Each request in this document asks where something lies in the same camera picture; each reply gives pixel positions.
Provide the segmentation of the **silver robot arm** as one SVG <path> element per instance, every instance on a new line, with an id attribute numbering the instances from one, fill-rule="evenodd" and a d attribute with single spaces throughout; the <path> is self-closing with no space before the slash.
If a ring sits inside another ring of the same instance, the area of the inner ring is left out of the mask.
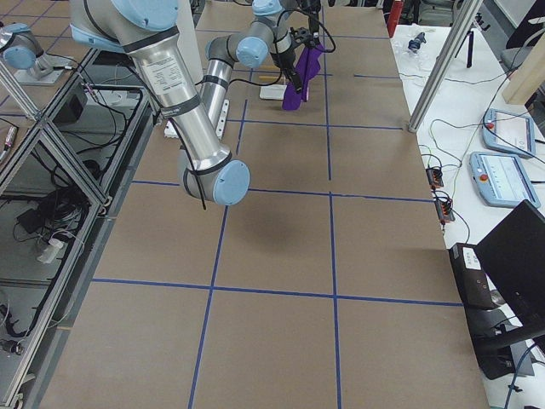
<path id="1" fill-rule="evenodd" d="M 197 87 L 178 46 L 176 1 L 72 1 L 75 41 L 126 54 L 184 149 L 179 175 L 188 194 L 235 205 L 247 193 L 250 171 L 216 134 L 221 104 L 236 63 L 257 68 L 267 57 L 297 80 L 295 52 L 286 23 L 297 1 L 254 1 L 246 32 L 218 37 L 207 48 L 209 65 Z"/>

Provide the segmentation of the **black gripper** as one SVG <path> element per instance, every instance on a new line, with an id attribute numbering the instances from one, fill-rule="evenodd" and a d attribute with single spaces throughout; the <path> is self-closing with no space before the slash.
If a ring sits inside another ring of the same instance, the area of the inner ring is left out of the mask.
<path id="1" fill-rule="evenodd" d="M 309 47 L 316 47 L 320 44 L 319 40 L 319 17 L 316 13 L 319 13 L 322 8 L 320 0 L 301 0 L 300 8 L 302 11 L 308 13 L 308 28 L 312 34 L 312 39 L 309 41 Z"/>
<path id="2" fill-rule="evenodd" d="M 288 76 L 290 89 L 296 94 L 300 94 L 303 89 L 303 82 L 299 72 L 295 69 L 295 49 L 292 45 L 284 50 L 278 49 L 276 64 L 280 71 Z"/>

